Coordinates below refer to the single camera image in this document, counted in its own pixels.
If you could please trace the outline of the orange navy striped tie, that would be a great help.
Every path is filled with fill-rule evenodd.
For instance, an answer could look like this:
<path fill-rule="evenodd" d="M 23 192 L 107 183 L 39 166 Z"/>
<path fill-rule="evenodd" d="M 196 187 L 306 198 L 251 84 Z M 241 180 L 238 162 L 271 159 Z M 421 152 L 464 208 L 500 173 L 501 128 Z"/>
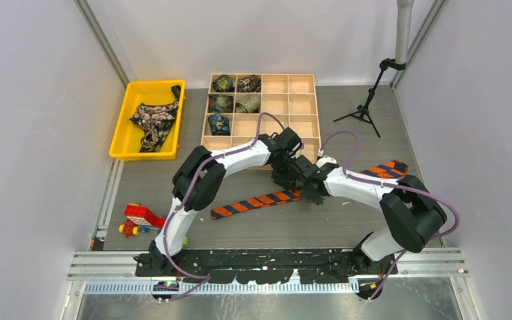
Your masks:
<path fill-rule="evenodd" d="M 408 173 L 408 170 L 408 164 L 395 159 L 362 170 L 360 171 L 360 174 L 384 179 L 397 179 L 405 176 Z M 251 197 L 239 202 L 224 205 L 222 207 L 216 207 L 210 211 L 211 219 L 218 220 L 254 209 L 262 209 L 266 207 L 272 207 L 274 205 L 282 205 L 290 202 L 300 201 L 302 200 L 300 190 L 300 187 L 296 187 L 294 190 L 281 190 L 257 197 Z"/>

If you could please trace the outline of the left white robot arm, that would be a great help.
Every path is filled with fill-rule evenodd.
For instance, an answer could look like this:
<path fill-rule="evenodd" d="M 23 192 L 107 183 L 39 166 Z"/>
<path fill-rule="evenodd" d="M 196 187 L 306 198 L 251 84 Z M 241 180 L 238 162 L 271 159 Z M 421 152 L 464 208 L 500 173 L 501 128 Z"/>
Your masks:
<path fill-rule="evenodd" d="M 289 127 L 279 134 L 260 134 L 224 150 L 194 148 L 172 178 L 171 208 L 160 234 L 149 246 L 154 270 L 162 276 L 177 270 L 175 255 L 182 250 L 188 229 L 198 212 L 213 202 L 224 178 L 264 165 L 282 170 L 302 148 L 300 136 Z"/>

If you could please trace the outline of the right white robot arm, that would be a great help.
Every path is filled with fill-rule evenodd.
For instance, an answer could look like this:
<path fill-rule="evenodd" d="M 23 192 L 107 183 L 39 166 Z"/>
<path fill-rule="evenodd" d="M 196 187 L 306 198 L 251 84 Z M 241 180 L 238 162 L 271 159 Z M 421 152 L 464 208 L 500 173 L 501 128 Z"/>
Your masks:
<path fill-rule="evenodd" d="M 398 251 L 418 253 L 447 221 L 447 214 L 415 176 L 384 179 L 346 170 L 333 162 L 311 163 L 300 156 L 289 165 L 302 184 L 301 196 L 321 204 L 327 197 L 344 197 L 382 212 L 386 228 L 368 234 L 354 248 L 354 265 L 372 273 L 381 260 Z"/>

